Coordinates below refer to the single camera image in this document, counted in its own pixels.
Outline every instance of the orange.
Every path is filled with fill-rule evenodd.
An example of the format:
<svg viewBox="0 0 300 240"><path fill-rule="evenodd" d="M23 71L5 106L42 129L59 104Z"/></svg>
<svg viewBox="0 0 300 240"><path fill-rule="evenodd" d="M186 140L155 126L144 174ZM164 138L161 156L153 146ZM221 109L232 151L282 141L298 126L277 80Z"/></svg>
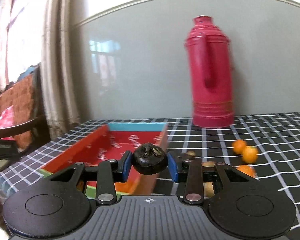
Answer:
<svg viewBox="0 0 300 240"><path fill-rule="evenodd" d="M246 165L246 164L243 164L243 165L240 165L237 170L251 176L251 177L255 177L256 176L256 172L254 171L254 168Z"/></svg>
<svg viewBox="0 0 300 240"><path fill-rule="evenodd" d="M114 184L114 187L115 187L116 191L129 193L131 188L133 187L133 183L134 183L134 181L131 181L128 179L128 181L125 183L116 182Z"/></svg>
<svg viewBox="0 0 300 240"><path fill-rule="evenodd" d="M233 151L236 154L242 154L243 149L247 146L244 140L236 140L232 143Z"/></svg>
<svg viewBox="0 0 300 240"><path fill-rule="evenodd" d="M247 146L242 151L242 160L245 163L255 163L258 158L258 148L253 146Z"/></svg>

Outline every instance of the metal rivet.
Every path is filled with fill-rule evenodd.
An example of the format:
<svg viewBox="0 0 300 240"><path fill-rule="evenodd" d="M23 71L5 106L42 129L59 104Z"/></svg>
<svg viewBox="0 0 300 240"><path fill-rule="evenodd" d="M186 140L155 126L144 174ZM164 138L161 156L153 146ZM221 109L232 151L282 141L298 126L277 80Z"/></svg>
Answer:
<svg viewBox="0 0 300 240"><path fill-rule="evenodd" d="M201 196L197 193L191 193L191 194L186 195L186 199L194 202L194 201L201 200Z"/></svg>
<svg viewBox="0 0 300 240"><path fill-rule="evenodd" d="M109 193L103 193L98 196L98 199L100 201L110 201L110 200L113 200L113 198L114 198L114 196Z"/></svg>

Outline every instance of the gray wall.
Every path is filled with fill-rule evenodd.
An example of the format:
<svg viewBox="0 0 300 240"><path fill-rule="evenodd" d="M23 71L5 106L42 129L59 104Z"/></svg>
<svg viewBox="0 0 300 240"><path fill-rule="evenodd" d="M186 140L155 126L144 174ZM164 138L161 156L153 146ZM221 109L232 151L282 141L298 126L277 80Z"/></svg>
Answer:
<svg viewBox="0 0 300 240"><path fill-rule="evenodd" d="M152 0L72 30L82 120L191 116L184 40L197 15L212 16L231 39L237 114L300 111L300 8L277 0ZM96 58L113 57L116 78L102 81L89 42L109 40L116 49Z"/></svg>

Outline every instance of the table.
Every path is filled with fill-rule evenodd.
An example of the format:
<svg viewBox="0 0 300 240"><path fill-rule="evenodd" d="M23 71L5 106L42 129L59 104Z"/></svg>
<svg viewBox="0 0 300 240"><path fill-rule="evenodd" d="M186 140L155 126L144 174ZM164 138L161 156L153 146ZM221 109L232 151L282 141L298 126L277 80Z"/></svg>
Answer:
<svg viewBox="0 0 300 240"><path fill-rule="evenodd" d="M0 173L0 198L4 201L6 195L39 180L42 165L108 122L168 122L168 149L182 153L193 150L203 162L225 162L234 167L242 164L231 150L234 140L244 139L257 146L260 154L252 165L257 179L293 200L297 217L288 237L300 239L300 112L237 116L233 125L222 129L201 129L192 124L191 118L87 121ZM157 179L153 195L182 196L184 188L184 183L173 183L165 170Z"/></svg>

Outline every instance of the red box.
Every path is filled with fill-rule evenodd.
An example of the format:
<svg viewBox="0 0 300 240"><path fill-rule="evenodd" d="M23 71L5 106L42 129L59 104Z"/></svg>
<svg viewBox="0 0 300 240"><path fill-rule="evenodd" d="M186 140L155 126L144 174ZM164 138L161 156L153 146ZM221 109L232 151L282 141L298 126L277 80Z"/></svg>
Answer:
<svg viewBox="0 0 300 240"><path fill-rule="evenodd" d="M166 150L166 123L105 124L46 163L40 172L47 176L75 162L85 162L86 166L91 166L107 159L119 160L126 150L133 152L142 143L147 142ZM114 185L119 195L149 195L157 176L157 174L141 175L131 167L128 181L116 182ZM87 184L86 195L94 198L96 182L90 181Z"/></svg>

